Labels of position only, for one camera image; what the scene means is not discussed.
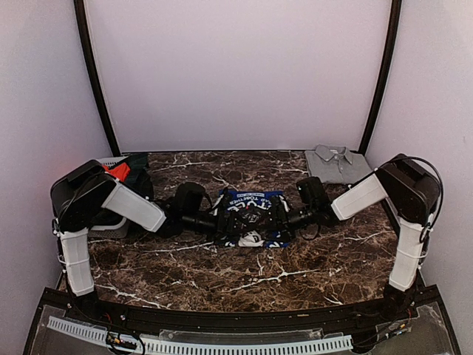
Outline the blue printed t-shirt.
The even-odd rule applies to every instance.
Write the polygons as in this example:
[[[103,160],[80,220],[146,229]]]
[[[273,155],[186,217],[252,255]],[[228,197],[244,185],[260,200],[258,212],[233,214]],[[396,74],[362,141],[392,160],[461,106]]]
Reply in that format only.
[[[215,243],[223,247],[247,247],[247,248],[286,248],[291,240],[269,240],[268,229],[264,225],[268,222],[268,209],[270,208],[270,198],[274,195],[283,195],[280,190],[266,192],[244,192],[233,189],[228,190],[233,198],[227,210],[239,213],[240,236],[236,243]]]

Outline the grey button shirt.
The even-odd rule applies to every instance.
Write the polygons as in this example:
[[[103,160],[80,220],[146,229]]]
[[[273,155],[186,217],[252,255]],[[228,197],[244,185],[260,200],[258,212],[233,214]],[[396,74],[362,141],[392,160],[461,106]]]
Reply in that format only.
[[[317,145],[304,155],[309,175],[322,183],[353,184],[372,171],[363,155],[345,146]]]

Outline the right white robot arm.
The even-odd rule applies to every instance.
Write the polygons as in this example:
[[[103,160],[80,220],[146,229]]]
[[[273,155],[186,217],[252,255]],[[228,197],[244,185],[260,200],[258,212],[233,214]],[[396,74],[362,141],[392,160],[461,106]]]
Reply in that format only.
[[[405,292],[415,282],[426,257],[429,240],[443,206],[444,187],[440,172],[429,161],[396,155],[330,199],[319,177],[306,177],[296,187],[303,202],[300,209],[287,209],[279,197],[270,200],[265,228],[294,234],[316,224],[334,226],[359,212],[385,202],[395,215],[398,246],[389,285]]]

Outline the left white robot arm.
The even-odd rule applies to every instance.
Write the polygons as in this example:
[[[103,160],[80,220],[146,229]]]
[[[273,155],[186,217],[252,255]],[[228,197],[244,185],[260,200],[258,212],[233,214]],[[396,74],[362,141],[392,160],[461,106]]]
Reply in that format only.
[[[220,201],[202,209],[208,200],[205,188],[186,182],[174,196],[154,199],[146,155],[132,155],[106,163],[89,160],[57,180],[50,190],[54,213],[53,232],[71,292],[78,297],[75,310],[88,322],[99,322],[104,306],[95,290],[89,261],[88,234],[96,226],[110,229],[108,219],[127,220],[164,237],[188,229],[211,238],[242,233],[237,214],[227,210],[229,191]]]

